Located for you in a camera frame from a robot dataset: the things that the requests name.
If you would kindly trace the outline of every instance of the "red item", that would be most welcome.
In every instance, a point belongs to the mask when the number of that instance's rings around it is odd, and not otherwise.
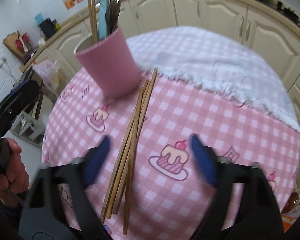
[[[15,46],[17,47],[18,50],[23,51],[23,45],[22,45],[21,40],[17,39],[17,40],[14,42],[14,44],[15,44]]]
[[[27,33],[23,34],[21,38],[25,43],[30,43],[30,38]]]

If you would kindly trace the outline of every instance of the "utensil holder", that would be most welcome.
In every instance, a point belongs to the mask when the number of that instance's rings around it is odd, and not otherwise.
[[[141,73],[120,28],[96,44],[89,34],[79,42],[74,55],[106,97],[124,97],[140,83]]]

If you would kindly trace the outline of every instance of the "human hand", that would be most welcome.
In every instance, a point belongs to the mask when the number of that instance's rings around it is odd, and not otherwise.
[[[18,143],[6,138],[10,148],[10,159],[6,169],[6,174],[0,174],[0,199],[8,206],[15,207],[18,202],[8,195],[5,190],[10,188],[13,193],[21,193],[29,187],[29,175],[21,162],[21,148]]]

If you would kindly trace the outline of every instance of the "checkered tablecloth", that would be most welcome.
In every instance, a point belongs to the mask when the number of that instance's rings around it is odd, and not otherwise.
[[[144,74],[141,85],[146,78],[151,76]],[[192,133],[234,163],[259,162],[280,209],[288,200],[298,169],[300,133],[250,104],[195,87],[171,76],[157,78],[137,147],[128,235],[123,235],[123,203],[118,215],[104,223],[114,240],[190,238],[215,193],[197,170],[188,143]],[[52,165],[84,156],[103,135],[112,137],[98,182],[86,190],[98,215],[137,97],[136,91],[124,99],[104,99],[82,69],[61,94],[47,124],[42,161]],[[234,185],[225,228],[234,222],[241,190]],[[70,225],[79,228],[68,185],[60,192]]]

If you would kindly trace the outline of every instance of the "table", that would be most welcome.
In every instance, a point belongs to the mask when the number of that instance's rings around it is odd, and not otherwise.
[[[161,75],[138,141],[128,235],[123,235],[121,204],[118,215],[104,223],[111,237],[190,238],[215,192],[197,170],[187,141],[192,133],[234,163],[259,162],[282,210],[296,178],[300,128],[282,82],[268,64],[235,41],[194,27],[146,33],[127,43],[144,70],[140,85],[151,78],[153,67]],[[56,102],[46,127],[42,161],[52,165],[83,156],[105,134],[112,137],[98,182],[86,190],[98,215],[137,97],[135,91],[120,100],[104,98],[82,68]],[[241,189],[234,185],[225,228],[234,222]],[[60,192],[70,225],[79,228],[68,186]]]

